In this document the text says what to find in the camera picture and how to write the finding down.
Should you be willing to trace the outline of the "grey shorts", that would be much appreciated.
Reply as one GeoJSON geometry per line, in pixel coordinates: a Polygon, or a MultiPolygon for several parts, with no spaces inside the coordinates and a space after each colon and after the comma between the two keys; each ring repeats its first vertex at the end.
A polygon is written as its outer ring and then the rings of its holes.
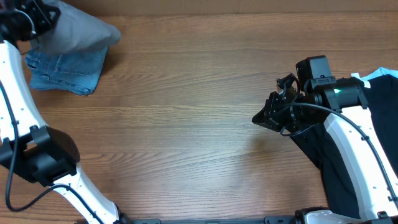
{"type": "Polygon", "coordinates": [[[30,46],[49,55],[93,52],[117,44],[120,31],[97,17],[91,16],[61,0],[44,0],[60,9],[54,29],[31,40],[30,46]]]}

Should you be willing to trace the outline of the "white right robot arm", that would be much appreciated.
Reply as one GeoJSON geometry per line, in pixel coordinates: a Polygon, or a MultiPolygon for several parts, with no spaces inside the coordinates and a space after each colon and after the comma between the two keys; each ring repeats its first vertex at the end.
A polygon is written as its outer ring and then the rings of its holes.
{"type": "Polygon", "coordinates": [[[396,223],[397,72],[339,79],[320,55],[276,84],[252,121],[298,145],[320,169],[328,199],[289,223],[396,223]]]}

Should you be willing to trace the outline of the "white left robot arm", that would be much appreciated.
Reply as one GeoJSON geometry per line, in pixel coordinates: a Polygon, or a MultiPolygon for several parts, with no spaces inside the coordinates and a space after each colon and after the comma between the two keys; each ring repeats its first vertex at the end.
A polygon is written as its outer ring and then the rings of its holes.
{"type": "Polygon", "coordinates": [[[1,1],[1,165],[9,171],[6,207],[21,212],[56,191],[86,223],[131,223],[85,174],[73,139],[43,120],[25,81],[17,43],[52,30],[60,15],[59,8],[42,1],[1,1]],[[14,207],[14,175],[46,189],[27,205],[14,207]]]}

